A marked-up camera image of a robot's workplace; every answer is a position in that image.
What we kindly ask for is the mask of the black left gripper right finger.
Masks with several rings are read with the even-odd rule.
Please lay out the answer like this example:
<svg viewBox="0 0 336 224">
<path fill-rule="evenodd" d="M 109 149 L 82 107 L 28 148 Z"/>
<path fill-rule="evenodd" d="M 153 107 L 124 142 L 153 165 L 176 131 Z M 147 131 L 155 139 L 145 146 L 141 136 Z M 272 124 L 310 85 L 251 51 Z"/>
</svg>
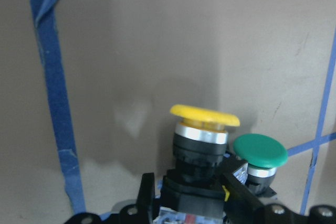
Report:
<svg viewBox="0 0 336 224">
<path fill-rule="evenodd" d="M 262 223 L 264 204 L 235 176 L 247 164 L 231 156 L 224 157 L 219 167 L 219 181 L 229 192 L 224 212 L 232 223 Z"/>
</svg>

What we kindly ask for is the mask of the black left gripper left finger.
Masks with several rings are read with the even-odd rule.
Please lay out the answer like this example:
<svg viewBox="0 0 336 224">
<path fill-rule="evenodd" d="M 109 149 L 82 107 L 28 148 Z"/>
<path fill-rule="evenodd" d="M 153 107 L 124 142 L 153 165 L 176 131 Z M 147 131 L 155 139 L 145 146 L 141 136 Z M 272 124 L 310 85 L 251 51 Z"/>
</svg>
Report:
<svg viewBox="0 0 336 224">
<path fill-rule="evenodd" d="M 153 223 L 153 208 L 155 200 L 154 173 L 144 173 L 136 199 L 140 223 Z"/>
</svg>

